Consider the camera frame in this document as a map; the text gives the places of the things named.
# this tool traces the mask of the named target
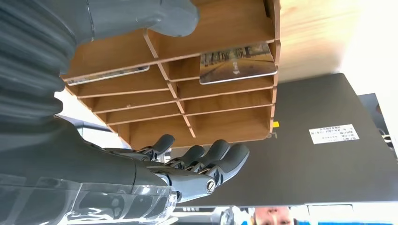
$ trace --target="robotic arm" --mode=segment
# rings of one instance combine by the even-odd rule
[[[136,152],[101,149],[62,111],[55,91],[79,44],[152,29],[186,36],[189,0],[0,0],[0,225],[159,222],[176,203],[207,196],[246,161],[219,140],[168,164],[153,162],[174,138]]]

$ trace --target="shelf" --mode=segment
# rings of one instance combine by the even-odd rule
[[[134,149],[155,144],[164,134],[173,135],[173,147],[191,146],[194,138],[189,132],[182,116],[157,120],[146,120],[130,124],[130,144]]]
[[[269,134],[271,106],[219,112],[190,117],[200,143],[211,144],[217,139],[243,142],[265,139]]]
[[[151,66],[146,72],[78,85],[76,96],[92,98],[166,90],[168,87],[159,68]]]
[[[186,115],[217,113],[272,105],[272,90],[258,90],[184,101]]]
[[[181,38],[161,36],[160,59],[195,55],[275,39],[263,0],[218,0],[197,5],[200,21]]]
[[[61,78],[68,80],[134,65],[142,66],[150,61],[154,58],[146,45],[143,31],[136,30],[79,46],[70,70]]]
[[[175,102],[168,91],[138,93],[129,95],[117,95],[95,98],[93,113],[108,113],[113,111],[135,109],[154,105],[162,105]]]
[[[170,81],[198,80],[200,76],[200,56],[168,62]]]
[[[181,115],[177,104],[170,103],[165,105],[155,105],[117,112],[108,112],[106,115],[106,123],[108,125],[117,125],[144,120],[154,120],[177,115]]]
[[[273,76],[263,76],[245,80],[201,85],[198,80],[178,82],[181,100],[206,98],[218,95],[235,94],[273,88]]]
[[[146,72],[67,86],[131,147],[163,134],[173,148],[267,137],[275,114],[278,77],[269,75],[201,85],[200,55],[267,42],[279,63],[278,0],[192,0],[195,31],[169,37],[137,30],[80,46],[64,81],[150,65]]]

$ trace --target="white label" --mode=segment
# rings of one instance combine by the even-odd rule
[[[359,140],[352,124],[310,129],[309,131],[314,144]]]

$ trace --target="clear plastic part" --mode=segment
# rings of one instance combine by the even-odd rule
[[[0,225],[68,225],[136,222],[160,224],[173,212],[171,186],[76,183],[0,174]]]

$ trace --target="wooden shelf compartment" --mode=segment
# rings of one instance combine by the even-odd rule
[[[121,68],[144,66],[154,61],[143,30],[95,40],[77,48],[70,70],[61,78],[68,80],[88,74],[113,72]]]
[[[128,109],[116,112],[108,112],[97,114],[104,118],[104,122],[111,125],[123,123],[138,122],[144,120],[154,120],[159,118],[173,117],[181,115],[176,103],[165,105],[155,105],[150,107],[141,107],[136,109]]]
[[[146,72],[124,75],[106,80],[77,85],[78,98],[125,95],[153,91],[168,91],[166,82],[157,66]]]
[[[187,116],[272,105],[273,90],[257,90],[184,101]]]
[[[168,78],[172,82],[198,80],[200,77],[200,56],[166,63]]]
[[[97,97],[94,101],[93,113],[109,113],[176,102],[168,91]]]
[[[173,147],[195,143],[182,116],[130,123],[130,145],[133,149],[153,145],[164,134],[174,136],[176,141]]]
[[[182,116],[130,123],[130,144],[140,149],[153,145],[163,134],[176,139],[173,148],[212,144],[217,139],[243,142],[265,139],[270,129],[271,107],[189,116],[196,138]]]
[[[197,5],[200,20],[186,37],[137,30],[78,48],[64,80],[199,56],[258,42],[273,42],[275,29],[263,0],[217,0]]]
[[[271,89],[274,86],[273,76],[263,76],[238,81],[201,85],[199,81],[177,82],[180,100],[214,97],[226,94],[243,93],[255,90]]]
[[[275,39],[274,26],[266,15],[263,0],[217,0],[197,7],[200,20],[192,34],[157,38],[161,60]]]
[[[191,116],[193,130],[200,144],[212,144],[217,139],[228,142],[262,140],[270,130],[271,106],[230,112]]]

